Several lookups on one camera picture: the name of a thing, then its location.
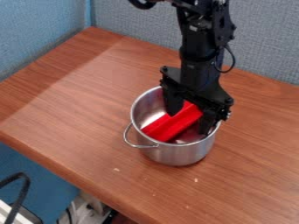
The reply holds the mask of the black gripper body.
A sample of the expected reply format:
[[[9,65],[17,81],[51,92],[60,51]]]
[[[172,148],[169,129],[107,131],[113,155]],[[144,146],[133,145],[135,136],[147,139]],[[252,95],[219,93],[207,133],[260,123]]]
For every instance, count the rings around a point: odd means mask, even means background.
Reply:
[[[220,107],[221,118],[229,118],[233,98],[220,85],[220,75],[228,70],[221,70],[221,60],[215,57],[208,60],[191,61],[184,59],[181,67],[163,66],[160,73],[161,88],[184,89],[184,101],[193,103],[203,111],[205,108]]]

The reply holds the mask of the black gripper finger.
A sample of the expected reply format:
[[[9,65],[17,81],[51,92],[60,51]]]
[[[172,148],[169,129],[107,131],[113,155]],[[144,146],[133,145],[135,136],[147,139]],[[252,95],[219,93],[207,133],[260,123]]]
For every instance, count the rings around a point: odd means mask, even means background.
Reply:
[[[176,89],[172,87],[163,88],[163,101],[165,106],[165,112],[169,116],[175,116],[183,109],[184,93],[184,89]]]
[[[209,133],[211,128],[217,123],[221,118],[221,108],[205,108],[203,110],[203,116],[199,121],[199,133],[201,135],[207,135]]]

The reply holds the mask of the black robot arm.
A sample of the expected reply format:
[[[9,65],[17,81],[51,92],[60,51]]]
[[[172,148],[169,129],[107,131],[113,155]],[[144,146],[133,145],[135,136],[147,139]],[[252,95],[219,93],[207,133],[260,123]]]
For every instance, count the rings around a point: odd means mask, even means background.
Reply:
[[[173,116],[191,102],[203,112],[197,133],[205,135],[219,121],[229,118],[233,98],[220,86],[220,76],[229,72],[221,67],[224,54],[236,26],[229,17],[229,0],[127,0],[137,9],[149,10],[160,2],[176,9],[181,32],[179,49],[181,66],[163,66],[163,101]]]

